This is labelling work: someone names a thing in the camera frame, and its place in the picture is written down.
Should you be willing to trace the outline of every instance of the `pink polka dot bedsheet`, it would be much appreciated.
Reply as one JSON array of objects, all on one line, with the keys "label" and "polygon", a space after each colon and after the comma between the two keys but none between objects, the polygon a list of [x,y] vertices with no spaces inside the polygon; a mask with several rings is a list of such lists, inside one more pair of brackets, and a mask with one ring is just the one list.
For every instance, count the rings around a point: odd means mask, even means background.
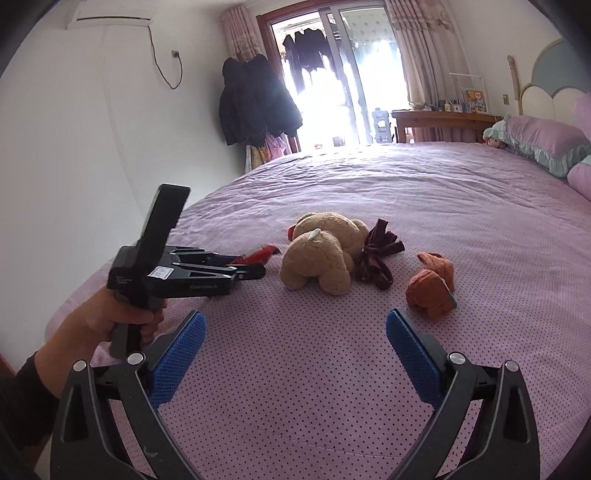
[{"label": "pink polka dot bedsheet", "polygon": [[[191,309],[207,317],[201,350],[160,407],[197,470],[212,480],[386,479],[431,414],[386,339],[397,307],[473,363],[519,363],[549,475],[591,415],[591,203],[536,163],[484,145],[373,146],[258,168],[186,209],[169,244],[284,250],[300,215],[324,211],[389,222],[406,246],[386,260],[390,290],[288,291],[274,257],[264,279],[229,296],[170,301],[163,332]],[[457,309],[435,323],[405,301],[420,251],[456,269]],[[104,284],[108,268],[64,303],[49,332]],[[95,363],[110,360],[106,351]],[[444,470],[459,461],[476,412]],[[134,464],[149,471],[129,427],[121,431]]]}]

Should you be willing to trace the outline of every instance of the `blue gripper pad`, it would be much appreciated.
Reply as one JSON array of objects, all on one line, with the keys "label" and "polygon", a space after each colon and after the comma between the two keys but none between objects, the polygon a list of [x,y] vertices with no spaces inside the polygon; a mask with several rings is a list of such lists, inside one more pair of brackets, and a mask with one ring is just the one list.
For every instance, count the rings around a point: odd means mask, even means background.
[{"label": "blue gripper pad", "polygon": [[173,399],[187,369],[205,340],[205,317],[195,312],[152,371],[148,400],[156,410]]},{"label": "blue gripper pad", "polygon": [[388,315],[386,336],[419,398],[437,410],[445,398],[441,391],[441,372],[398,310],[392,310]]}]

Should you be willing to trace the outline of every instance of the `metal bolt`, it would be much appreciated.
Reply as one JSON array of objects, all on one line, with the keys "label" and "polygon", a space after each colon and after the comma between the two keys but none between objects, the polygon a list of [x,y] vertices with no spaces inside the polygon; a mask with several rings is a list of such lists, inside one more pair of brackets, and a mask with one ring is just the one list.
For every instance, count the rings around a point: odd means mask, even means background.
[{"label": "metal bolt", "polygon": [[144,361],[144,354],[135,352],[132,353],[129,357],[127,357],[127,363],[130,365],[138,365]]},{"label": "metal bolt", "polygon": [[86,368],[86,362],[84,360],[78,360],[72,368],[74,372],[82,372]]},{"label": "metal bolt", "polygon": [[456,365],[463,365],[466,363],[466,357],[461,353],[454,352],[449,356],[450,361]]},{"label": "metal bolt", "polygon": [[519,370],[519,365],[517,365],[513,360],[505,362],[505,366],[509,372],[517,372]]}]

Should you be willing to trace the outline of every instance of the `doll face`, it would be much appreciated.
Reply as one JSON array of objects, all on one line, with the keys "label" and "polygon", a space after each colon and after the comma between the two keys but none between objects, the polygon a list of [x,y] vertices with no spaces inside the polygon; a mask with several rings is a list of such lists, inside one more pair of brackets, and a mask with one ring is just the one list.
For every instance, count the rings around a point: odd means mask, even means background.
[{"label": "doll face", "polygon": [[489,138],[486,141],[486,145],[488,145],[489,147],[492,147],[492,148],[505,148],[506,147],[506,143],[501,142],[499,140],[495,140],[494,138]]}]

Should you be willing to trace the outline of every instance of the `power cord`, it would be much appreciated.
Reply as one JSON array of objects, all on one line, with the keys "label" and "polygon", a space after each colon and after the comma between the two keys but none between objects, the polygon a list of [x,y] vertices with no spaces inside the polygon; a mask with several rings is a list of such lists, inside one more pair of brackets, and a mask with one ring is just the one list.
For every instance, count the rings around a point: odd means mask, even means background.
[{"label": "power cord", "polygon": [[158,71],[160,72],[160,75],[162,75],[162,78],[168,84],[168,86],[170,87],[170,89],[171,90],[176,90],[181,85],[181,82],[183,81],[183,62],[181,61],[181,54],[178,53],[178,52],[175,52],[173,54],[174,57],[177,57],[178,58],[178,63],[181,66],[181,78],[178,81],[177,85],[175,87],[173,87],[170,84],[170,82],[167,80],[167,78],[164,76],[164,73],[162,73],[162,69],[160,68],[160,65],[158,65],[158,60],[156,60],[156,49],[154,48],[154,37],[152,36],[152,28],[149,25],[148,25],[148,31],[150,32],[150,44],[152,45],[152,54],[154,55],[154,63],[158,67]]}]

